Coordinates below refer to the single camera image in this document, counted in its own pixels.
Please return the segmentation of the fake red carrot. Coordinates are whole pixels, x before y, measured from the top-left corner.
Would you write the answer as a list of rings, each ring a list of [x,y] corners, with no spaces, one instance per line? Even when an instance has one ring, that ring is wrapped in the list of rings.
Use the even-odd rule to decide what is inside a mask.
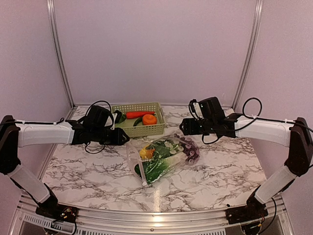
[[[127,119],[134,119],[134,118],[140,118],[144,115],[154,115],[154,111],[134,111],[134,112],[127,112],[126,118]]]

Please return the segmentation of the fake orange tangerine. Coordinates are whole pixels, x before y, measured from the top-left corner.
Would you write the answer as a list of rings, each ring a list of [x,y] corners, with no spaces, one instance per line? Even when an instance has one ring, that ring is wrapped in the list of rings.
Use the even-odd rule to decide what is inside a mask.
[[[157,124],[157,118],[152,114],[145,114],[142,117],[143,125],[155,125]]]

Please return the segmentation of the clear dotted zip bag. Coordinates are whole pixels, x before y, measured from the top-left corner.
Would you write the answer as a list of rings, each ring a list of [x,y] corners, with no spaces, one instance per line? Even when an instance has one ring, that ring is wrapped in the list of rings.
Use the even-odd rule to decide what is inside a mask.
[[[176,132],[155,140],[132,140],[126,149],[128,166],[144,187],[181,165],[194,164],[200,157],[198,145]]]

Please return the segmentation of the fake green cucumber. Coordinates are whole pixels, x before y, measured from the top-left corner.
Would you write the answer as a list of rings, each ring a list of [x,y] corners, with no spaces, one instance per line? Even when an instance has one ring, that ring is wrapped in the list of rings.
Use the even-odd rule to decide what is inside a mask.
[[[182,144],[174,139],[154,141],[146,149],[153,150],[154,160],[168,158],[183,151]]]

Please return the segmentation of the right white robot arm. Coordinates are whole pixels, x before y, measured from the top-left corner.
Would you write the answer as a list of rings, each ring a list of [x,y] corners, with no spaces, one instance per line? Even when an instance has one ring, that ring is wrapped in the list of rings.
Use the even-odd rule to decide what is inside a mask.
[[[261,117],[263,106],[260,99],[251,97],[248,101],[259,103],[259,112],[254,116],[244,111],[227,115],[217,97],[191,100],[188,105],[191,117],[183,119],[179,128],[186,136],[248,139],[285,151],[287,156],[281,166],[258,186],[242,209],[246,219],[253,219],[261,212],[261,207],[312,167],[313,130],[301,117],[294,120]]]

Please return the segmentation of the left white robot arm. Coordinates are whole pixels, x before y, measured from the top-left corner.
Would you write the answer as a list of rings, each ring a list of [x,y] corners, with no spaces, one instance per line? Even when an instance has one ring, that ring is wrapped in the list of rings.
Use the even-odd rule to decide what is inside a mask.
[[[57,218],[62,207],[52,190],[33,172],[22,165],[19,150],[33,146],[55,144],[120,146],[130,138],[117,127],[122,114],[98,105],[88,108],[78,120],[37,122],[14,119],[6,115],[0,123],[0,172],[26,191],[50,217]]]

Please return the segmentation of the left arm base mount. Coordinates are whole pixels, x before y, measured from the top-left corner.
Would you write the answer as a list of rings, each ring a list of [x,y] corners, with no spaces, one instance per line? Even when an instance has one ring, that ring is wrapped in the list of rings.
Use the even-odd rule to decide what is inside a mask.
[[[73,206],[67,206],[63,204],[57,204],[52,208],[37,207],[36,214],[54,219],[56,221],[65,221],[74,223],[78,213],[78,208]]]

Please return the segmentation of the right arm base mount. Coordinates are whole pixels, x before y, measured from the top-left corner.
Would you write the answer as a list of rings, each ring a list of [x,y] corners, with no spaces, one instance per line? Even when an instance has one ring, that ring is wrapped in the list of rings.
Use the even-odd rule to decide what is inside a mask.
[[[266,207],[240,206],[225,211],[229,224],[243,223],[268,216]]]

